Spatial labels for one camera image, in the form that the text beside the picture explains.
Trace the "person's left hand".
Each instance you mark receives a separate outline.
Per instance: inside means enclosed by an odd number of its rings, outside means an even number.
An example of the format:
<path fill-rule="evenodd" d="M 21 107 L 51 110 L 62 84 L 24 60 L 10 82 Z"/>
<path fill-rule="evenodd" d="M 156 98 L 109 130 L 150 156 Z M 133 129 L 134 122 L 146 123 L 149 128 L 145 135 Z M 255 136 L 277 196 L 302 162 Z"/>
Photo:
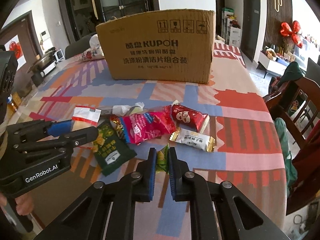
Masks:
<path fill-rule="evenodd" d="M 7 205 L 7 198 L 0 193 L 1 209 Z M 20 216 L 29 215 L 34 210 L 34 201 L 30 192 L 25 193 L 15 199 L 16 211 Z"/>

